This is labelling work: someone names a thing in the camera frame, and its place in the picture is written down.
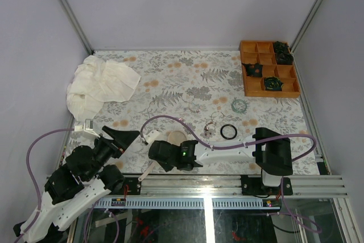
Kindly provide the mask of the beige round jewelry case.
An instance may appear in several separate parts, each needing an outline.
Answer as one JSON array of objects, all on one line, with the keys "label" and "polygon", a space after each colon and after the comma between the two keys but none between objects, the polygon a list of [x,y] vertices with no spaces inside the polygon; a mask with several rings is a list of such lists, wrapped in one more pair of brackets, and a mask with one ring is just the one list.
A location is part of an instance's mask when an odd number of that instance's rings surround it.
[{"label": "beige round jewelry case", "polygon": [[[164,136],[162,133],[160,135],[159,138],[156,139],[156,141],[167,141],[169,144],[172,144],[172,145],[176,145],[176,146],[179,146],[183,141],[186,141],[187,140],[187,137],[186,135],[181,132],[181,131],[171,131],[167,136]],[[160,164],[155,161],[155,160],[152,160],[151,164],[149,165],[149,167],[145,170],[145,172],[138,178],[138,181],[141,182],[143,181],[147,175],[157,166],[159,166]]]}]

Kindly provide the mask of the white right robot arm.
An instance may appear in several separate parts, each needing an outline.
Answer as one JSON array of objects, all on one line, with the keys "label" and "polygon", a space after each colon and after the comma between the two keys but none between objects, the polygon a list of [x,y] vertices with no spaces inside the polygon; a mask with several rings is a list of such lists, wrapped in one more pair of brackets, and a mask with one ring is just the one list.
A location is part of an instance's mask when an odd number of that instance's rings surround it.
[{"label": "white right robot arm", "polygon": [[242,194],[256,197],[277,195],[281,179],[293,174],[291,142],[289,138],[259,127],[244,140],[230,139],[207,145],[197,140],[179,145],[155,140],[150,143],[148,157],[164,171],[173,168],[192,171],[220,162],[253,162],[260,167],[260,177],[241,177]]}]

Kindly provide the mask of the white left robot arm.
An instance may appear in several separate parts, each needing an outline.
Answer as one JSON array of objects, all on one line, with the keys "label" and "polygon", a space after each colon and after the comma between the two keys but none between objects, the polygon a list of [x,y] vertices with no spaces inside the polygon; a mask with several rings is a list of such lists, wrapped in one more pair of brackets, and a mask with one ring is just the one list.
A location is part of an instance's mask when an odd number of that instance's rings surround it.
[{"label": "white left robot arm", "polygon": [[114,130],[107,126],[103,126],[102,131],[107,136],[96,134],[92,129],[86,130],[94,139],[94,145],[74,148],[42,190],[35,186],[38,203],[26,221],[14,225],[17,240],[49,242],[53,233],[67,230],[99,199],[123,191],[125,177],[108,161],[120,158],[140,132]]}]

